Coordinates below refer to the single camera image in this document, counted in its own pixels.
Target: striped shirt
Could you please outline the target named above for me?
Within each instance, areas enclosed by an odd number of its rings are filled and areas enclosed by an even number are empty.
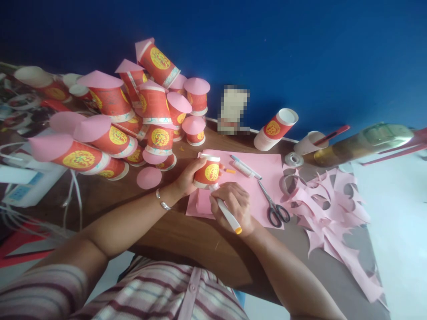
[[[77,267],[31,270],[0,291],[0,320],[248,319],[230,288],[211,272],[134,259],[126,276],[85,304],[88,279]]]

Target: gold circle emblem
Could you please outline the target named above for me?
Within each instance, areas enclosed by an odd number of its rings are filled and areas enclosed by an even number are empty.
[[[57,100],[64,100],[66,95],[64,91],[58,88],[49,88],[44,91],[47,96],[57,99]]]
[[[62,163],[70,168],[86,169],[95,162],[95,156],[89,151],[78,150],[70,153]]]
[[[151,48],[150,51],[151,60],[154,65],[161,69],[166,70],[170,67],[170,60],[156,47]]]
[[[185,113],[181,113],[177,118],[178,123],[182,123],[185,119],[185,116],[186,116]]]
[[[102,170],[98,173],[99,176],[103,176],[105,178],[111,178],[114,175],[114,171],[111,170]]]
[[[209,181],[215,181],[218,179],[219,176],[219,165],[217,164],[210,164],[207,166],[205,170],[205,177]]]
[[[141,101],[142,105],[142,113],[144,113],[147,110],[147,101],[142,94],[139,95],[139,100]]]
[[[128,156],[128,160],[132,162],[139,162],[141,160],[141,150],[136,149],[132,155]]]
[[[102,109],[102,101],[101,101],[101,99],[92,90],[89,90],[89,92],[92,95],[92,98],[97,103],[98,108],[101,110]]]
[[[125,144],[126,142],[128,142],[128,137],[122,131],[111,126],[111,128],[110,128],[110,140],[114,144],[122,145],[122,144]]]
[[[164,147],[169,142],[169,134],[166,130],[157,128],[153,130],[153,133],[151,134],[151,140],[155,145]]]
[[[125,93],[123,92],[123,90],[122,89],[120,89],[120,92],[121,92],[121,96],[123,97],[123,99],[126,101],[126,103],[128,104],[129,102],[128,102],[128,100],[126,99],[126,96],[125,96]]]
[[[280,126],[279,124],[274,121],[271,120],[268,125],[266,126],[266,132],[270,135],[270,136],[275,136],[280,132]]]
[[[193,96],[189,92],[187,92],[187,100],[190,102],[190,105],[193,105]]]

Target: white paper cup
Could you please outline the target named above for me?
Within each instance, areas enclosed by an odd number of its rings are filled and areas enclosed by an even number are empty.
[[[264,127],[258,132],[254,139],[254,146],[259,151],[268,151],[274,147],[281,139],[271,139],[264,133]]]
[[[315,146],[313,143],[322,139],[325,135],[319,131],[310,131],[300,142],[294,145],[295,153],[303,156],[307,153],[317,151],[329,146],[329,141],[322,143],[319,146]]]

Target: person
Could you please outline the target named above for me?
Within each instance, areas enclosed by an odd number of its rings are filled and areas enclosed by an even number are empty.
[[[0,319],[247,319],[234,291],[208,270],[144,257],[133,259],[114,287],[85,302],[108,261],[139,240],[179,199],[196,190],[193,161],[172,184],[122,205],[69,239],[0,291]],[[314,274],[250,214],[237,183],[212,192],[212,213],[231,230],[215,198],[236,217],[241,239],[259,259],[292,319],[346,319]]]

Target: silver bracelet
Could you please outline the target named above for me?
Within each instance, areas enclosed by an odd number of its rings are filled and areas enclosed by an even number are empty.
[[[156,198],[158,198],[158,199],[160,199],[160,189],[157,189],[156,190]],[[170,206],[168,206],[165,202],[161,202],[160,203],[160,205],[161,205],[161,207],[163,208],[163,209],[165,209],[165,210],[170,210],[171,209],[171,207]]]

